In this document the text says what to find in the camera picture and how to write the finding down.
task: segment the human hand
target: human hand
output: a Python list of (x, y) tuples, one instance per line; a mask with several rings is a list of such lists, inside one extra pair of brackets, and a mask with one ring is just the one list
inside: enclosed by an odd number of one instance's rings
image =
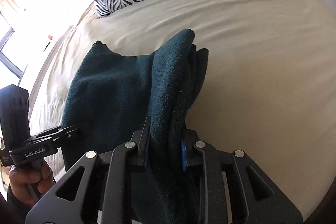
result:
[(37, 189), (42, 195), (54, 185), (53, 171), (45, 160), (42, 161), (41, 172), (34, 169), (21, 169), (13, 165), (9, 172), (9, 180), (13, 195), (30, 208), (38, 200), (31, 196), (26, 184), (38, 183)]

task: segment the bed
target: bed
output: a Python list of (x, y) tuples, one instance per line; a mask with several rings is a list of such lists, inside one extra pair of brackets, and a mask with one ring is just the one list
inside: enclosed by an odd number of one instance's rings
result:
[[(190, 28), (209, 64), (187, 126), (218, 150), (248, 153), (306, 219), (336, 175), (335, 26), (318, 0), (146, 0), (103, 18), (92, 3), (43, 78), (31, 132), (61, 123), (71, 81), (97, 40), (138, 56)], [(64, 174), (61, 152), (47, 161), (56, 179)]]

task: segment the metal screw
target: metal screw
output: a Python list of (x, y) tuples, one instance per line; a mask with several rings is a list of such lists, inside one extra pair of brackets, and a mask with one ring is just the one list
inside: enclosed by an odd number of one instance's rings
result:
[(238, 158), (242, 158), (242, 157), (245, 156), (245, 153), (242, 150), (236, 150), (235, 151), (235, 156), (238, 157)]
[(125, 147), (126, 148), (133, 148), (134, 146), (135, 146), (134, 142), (127, 142), (127, 143), (125, 143)]
[(205, 142), (198, 141), (198, 142), (195, 143), (195, 145), (196, 145), (196, 147), (198, 147), (198, 148), (203, 148), (203, 147), (205, 147)]
[(95, 151), (89, 151), (86, 153), (86, 157), (91, 159), (94, 158), (96, 156), (96, 152)]

